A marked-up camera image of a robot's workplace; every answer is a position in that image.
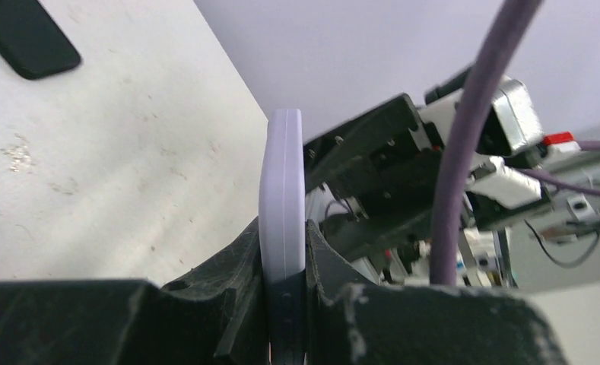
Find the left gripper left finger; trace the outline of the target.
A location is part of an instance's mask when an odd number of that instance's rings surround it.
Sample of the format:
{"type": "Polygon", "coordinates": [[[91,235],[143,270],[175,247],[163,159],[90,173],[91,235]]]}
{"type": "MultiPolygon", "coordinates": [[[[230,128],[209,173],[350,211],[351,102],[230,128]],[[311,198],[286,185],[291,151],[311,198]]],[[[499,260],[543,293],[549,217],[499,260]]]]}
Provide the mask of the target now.
{"type": "Polygon", "coordinates": [[[256,221],[185,275],[0,282],[0,364],[266,364],[256,221]]]}

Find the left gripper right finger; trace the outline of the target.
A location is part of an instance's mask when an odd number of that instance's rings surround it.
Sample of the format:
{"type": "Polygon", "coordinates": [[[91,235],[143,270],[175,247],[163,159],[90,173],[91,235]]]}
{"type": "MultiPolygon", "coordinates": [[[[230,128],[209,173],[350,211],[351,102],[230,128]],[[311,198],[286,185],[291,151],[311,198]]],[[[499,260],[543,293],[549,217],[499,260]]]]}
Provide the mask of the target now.
{"type": "Polygon", "coordinates": [[[565,364],[544,315],[479,287],[374,284],[306,224],[311,364],[565,364]]]}

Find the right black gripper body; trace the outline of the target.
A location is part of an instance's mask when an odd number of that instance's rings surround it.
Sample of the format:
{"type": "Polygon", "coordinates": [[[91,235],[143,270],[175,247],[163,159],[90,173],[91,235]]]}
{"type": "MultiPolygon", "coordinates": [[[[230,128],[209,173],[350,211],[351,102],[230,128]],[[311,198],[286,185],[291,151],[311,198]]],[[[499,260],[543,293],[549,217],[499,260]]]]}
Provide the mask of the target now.
{"type": "Polygon", "coordinates": [[[306,190],[326,186],[353,200],[355,217],[322,223],[328,244],[349,261],[432,235],[432,207],[442,145],[419,148],[413,132],[433,132],[405,94],[344,122],[304,147],[306,190]]]}

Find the lavender phone case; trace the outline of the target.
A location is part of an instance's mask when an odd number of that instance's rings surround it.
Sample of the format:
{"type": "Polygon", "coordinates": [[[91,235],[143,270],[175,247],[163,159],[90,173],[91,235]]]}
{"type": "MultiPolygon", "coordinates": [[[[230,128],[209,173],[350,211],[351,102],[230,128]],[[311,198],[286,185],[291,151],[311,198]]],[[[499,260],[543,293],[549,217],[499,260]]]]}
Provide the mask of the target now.
{"type": "Polygon", "coordinates": [[[268,121],[259,184],[259,239],[268,283],[305,269],[305,218],[301,111],[278,109],[268,121]]]}

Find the black phone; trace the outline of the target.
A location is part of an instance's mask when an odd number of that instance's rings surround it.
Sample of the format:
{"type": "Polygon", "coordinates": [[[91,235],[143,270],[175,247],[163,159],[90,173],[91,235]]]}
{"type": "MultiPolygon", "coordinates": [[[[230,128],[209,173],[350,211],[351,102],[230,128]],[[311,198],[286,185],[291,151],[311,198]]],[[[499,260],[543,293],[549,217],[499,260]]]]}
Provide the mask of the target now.
{"type": "Polygon", "coordinates": [[[266,286],[273,364],[302,365],[306,355],[306,275],[302,271],[266,286]]]}
{"type": "Polygon", "coordinates": [[[30,81],[81,64],[80,53],[36,0],[0,0],[0,56],[30,81]]]}

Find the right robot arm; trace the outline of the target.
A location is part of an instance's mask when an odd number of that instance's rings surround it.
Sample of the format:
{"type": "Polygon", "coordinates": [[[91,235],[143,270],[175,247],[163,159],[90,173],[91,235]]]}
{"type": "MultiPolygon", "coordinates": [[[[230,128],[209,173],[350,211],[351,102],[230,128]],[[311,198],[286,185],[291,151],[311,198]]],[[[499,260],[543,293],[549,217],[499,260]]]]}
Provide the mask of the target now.
{"type": "MultiPolygon", "coordinates": [[[[432,87],[418,106],[405,93],[304,145],[310,209],[341,256],[383,284],[427,278],[432,204],[440,160],[468,76],[432,87]]],[[[547,135],[525,85],[502,77],[462,196],[459,283],[513,287],[508,233],[537,218],[542,249],[600,241],[600,141],[547,135]]]]}

